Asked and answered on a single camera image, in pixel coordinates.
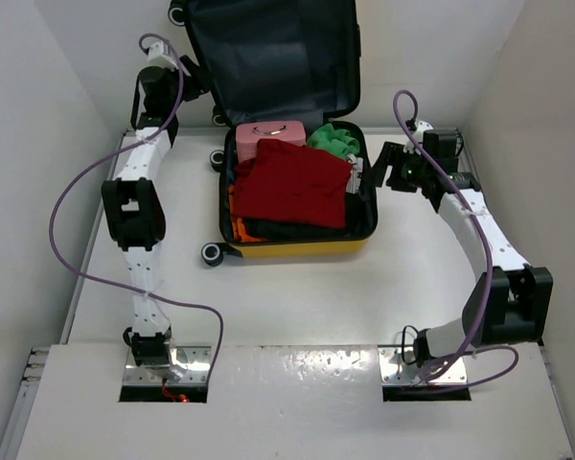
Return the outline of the newspaper print cloth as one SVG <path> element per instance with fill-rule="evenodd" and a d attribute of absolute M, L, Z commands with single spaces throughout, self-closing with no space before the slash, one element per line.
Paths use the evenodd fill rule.
<path fill-rule="evenodd" d="M 346 161 L 351 165 L 351 176 L 346 186 L 346 193 L 356 195 L 359 191 L 361 176 L 363 173 L 363 158 L 354 154 L 349 154 Z"/>

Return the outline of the green towel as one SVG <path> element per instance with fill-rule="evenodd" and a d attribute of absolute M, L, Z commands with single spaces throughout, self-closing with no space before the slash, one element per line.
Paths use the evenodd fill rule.
<path fill-rule="evenodd" d="M 335 128 L 332 124 L 325 124 L 314 131 L 307 140 L 307 146 L 325 150 L 343 160 L 349 155 L 358 156 L 360 153 L 358 139 L 348 129 Z"/>

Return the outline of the pink vanity case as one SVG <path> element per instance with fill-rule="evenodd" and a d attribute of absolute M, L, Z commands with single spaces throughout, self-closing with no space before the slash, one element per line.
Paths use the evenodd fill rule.
<path fill-rule="evenodd" d="M 236 154 L 239 162 L 256 157 L 257 144 L 261 139 L 281 140 L 296 146 L 304 146 L 306 131 L 299 121 L 267 121 L 238 125 Z"/>

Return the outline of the yellow suitcase with dark lining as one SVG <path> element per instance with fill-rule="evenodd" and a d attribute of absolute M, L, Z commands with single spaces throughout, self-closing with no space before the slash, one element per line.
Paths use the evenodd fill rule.
<path fill-rule="evenodd" d="M 199 66 L 212 78 L 212 121 L 227 126 L 222 149 L 210 154 L 219 175 L 220 241 L 201 248 L 209 266 L 225 256 L 291 257 L 352 253 L 375 232 L 378 203 L 347 194 L 351 237 L 241 243 L 234 240 L 228 188 L 237 180 L 236 127 L 297 120 L 307 133 L 325 124 L 348 129 L 361 144 L 363 171 L 371 167 L 364 134 L 343 121 L 360 101 L 360 35 L 353 1 L 172 1 L 168 17 L 186 30 Z"/>

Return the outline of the red garment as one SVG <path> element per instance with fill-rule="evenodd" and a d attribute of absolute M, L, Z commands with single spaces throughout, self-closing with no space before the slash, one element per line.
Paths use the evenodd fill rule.
<path fill-rule="evenodd" d="M 257 156 L 236 167 L 233 213 L 241 219 L 346 225 L 346 187 L 352 166 L 322 149 L 272 139 L 257 144 Z"/>

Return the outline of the black garment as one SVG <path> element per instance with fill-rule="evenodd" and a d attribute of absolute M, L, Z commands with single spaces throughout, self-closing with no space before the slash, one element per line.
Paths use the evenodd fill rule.
<path fill-rule="evenodd" d="M 245 218 L 242 223 L 250 236 L 271 241 L 338 239 L 351 237 L 353 234 L 349 228 L 333 229 L 253 218 Z"/>

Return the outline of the orange patterned scarf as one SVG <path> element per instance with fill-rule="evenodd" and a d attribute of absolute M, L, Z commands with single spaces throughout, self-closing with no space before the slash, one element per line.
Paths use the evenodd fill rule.
<path fill-rule="evenodd" d="M 234 240 L 241 243 L 264 242 L 265 239 L 256 238 L 247 233 L 246 226 L 242 218 L 234 215 L 234 186 L 228 188 L 229 217 L 232 226 Z"/>

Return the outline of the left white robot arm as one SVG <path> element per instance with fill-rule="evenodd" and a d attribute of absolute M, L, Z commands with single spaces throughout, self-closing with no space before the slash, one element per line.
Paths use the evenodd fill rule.
<path fill-rule="evenodd" d="M 137 76 L 130 124 L 139 144 L 114 179 L 101 187 L 109 236 L 123 251 L 133 297 L 133 324 L 124 333 L 135 364 L 172 365 L 172 326 L 151 292 L 159 287 L 157 262 L 166 218 L 153 179 L 173 147 L 179 123 L 173 110 L 210 90 L 208 76 L 189 57 L 154 58 Z"/>

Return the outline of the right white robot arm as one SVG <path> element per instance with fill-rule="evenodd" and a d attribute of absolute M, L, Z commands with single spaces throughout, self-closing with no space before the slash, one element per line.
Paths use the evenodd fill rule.
<path fill-rule="evenodd" d="M 540 341 L 553 288 L 550 271 L 533 266 L 514 248 L 474 175 L 459 171 L 462 139 L 457 132 L 424 128 L 415 138 L 404 145 L 384 143 L 363 180 L 422 193 L 458 240 L 476 284 L 457 319 L 417 333 L 414 364 L 424 367 L 494 345 Z"/>

